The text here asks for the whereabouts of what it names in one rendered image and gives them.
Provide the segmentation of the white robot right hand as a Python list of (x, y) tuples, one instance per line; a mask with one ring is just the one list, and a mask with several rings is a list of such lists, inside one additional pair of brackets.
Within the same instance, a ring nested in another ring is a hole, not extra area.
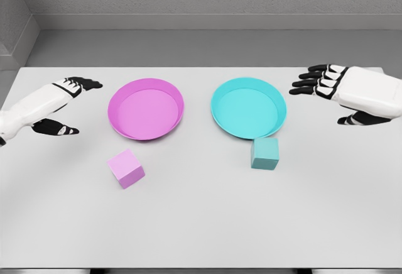
[(320, 64), (292, 83), (291, 95), (319, 96), (355, 113), (337, 123), (370, 126), (402, 117), (402, 80), (362, 67)]

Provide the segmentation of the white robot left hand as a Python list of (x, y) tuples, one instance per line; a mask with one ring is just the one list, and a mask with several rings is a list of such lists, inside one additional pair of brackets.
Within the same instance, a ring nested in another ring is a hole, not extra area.
[(50, 136), (78, 134), (71, 128), (47, 116), (61, 110), (72, 99), (91, 89), (100, 89), (102, 84), (83, 77), (66, 77), (46, 84), (30, 93), (9, 110), (9, 134), (15, 136), (23, 127), (29, 126), (34, 132)]

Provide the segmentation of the pink round plate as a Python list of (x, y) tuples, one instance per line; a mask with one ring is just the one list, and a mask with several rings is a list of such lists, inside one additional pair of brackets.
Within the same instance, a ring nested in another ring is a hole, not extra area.
[(148, 141), (175, 129), (184, 109), (182, 93), (173, 84), (145, 78), (122, 86), (109, 101), (107, 116), (120, 135)]

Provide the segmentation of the pink cube block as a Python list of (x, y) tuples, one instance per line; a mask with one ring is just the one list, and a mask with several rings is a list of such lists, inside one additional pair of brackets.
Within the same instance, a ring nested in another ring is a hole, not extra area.
[(145, 176), (142, 165), (130, 149), (109, 159), (107, 165), (123, 189), (130, 187)]

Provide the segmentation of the teal cube block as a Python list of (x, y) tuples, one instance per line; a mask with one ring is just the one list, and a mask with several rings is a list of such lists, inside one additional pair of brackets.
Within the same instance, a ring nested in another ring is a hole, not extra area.
[(276, 138), (253, 139), (251, 147), (251, 168), (274, 170), (279, 159), (279, 145)]

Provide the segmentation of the cyan round plate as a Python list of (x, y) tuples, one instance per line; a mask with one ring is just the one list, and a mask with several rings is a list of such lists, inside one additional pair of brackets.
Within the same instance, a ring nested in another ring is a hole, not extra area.
[(275, 134), (287, 117), (281, 92), (266, 81), (252, 77), (221, 84), (212, 95), (210, 109), (221, 129), (246, 140)]

